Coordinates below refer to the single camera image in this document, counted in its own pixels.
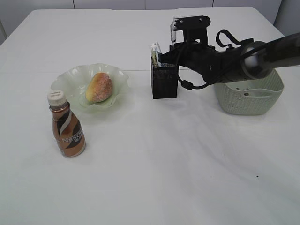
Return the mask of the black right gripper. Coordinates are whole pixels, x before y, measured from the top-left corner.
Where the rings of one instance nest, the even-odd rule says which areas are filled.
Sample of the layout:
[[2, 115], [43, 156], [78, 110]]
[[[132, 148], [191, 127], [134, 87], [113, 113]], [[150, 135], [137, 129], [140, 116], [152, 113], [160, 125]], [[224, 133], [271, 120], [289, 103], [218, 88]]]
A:
[[170, 46], [170, 51], [159, 55], [159, 62], [183, 66], [201, 75], [218, 72], [218, 52], [197, 42]]

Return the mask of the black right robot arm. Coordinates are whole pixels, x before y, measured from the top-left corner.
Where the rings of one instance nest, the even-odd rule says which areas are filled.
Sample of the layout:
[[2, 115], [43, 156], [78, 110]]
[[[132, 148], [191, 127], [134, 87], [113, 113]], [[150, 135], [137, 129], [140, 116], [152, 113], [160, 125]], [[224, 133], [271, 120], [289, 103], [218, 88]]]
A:
[[178, 78], [181, 86], [187, 90], [200, 90], [216, 83], [233, 83], [263, 79], [275, 68], [299, 65], [300, 35], [285, 36], [268, 43], [245, 39], [237, 41], [230, 32], [221, 30], [234, 44], [225, 46], [219, 52], [213, 46], [196, 41], [176, 43], [170, 51], [158, 56], [161, 63], [189, 68], [199, 73], [205, 84], [195, 86], [191, 82]]

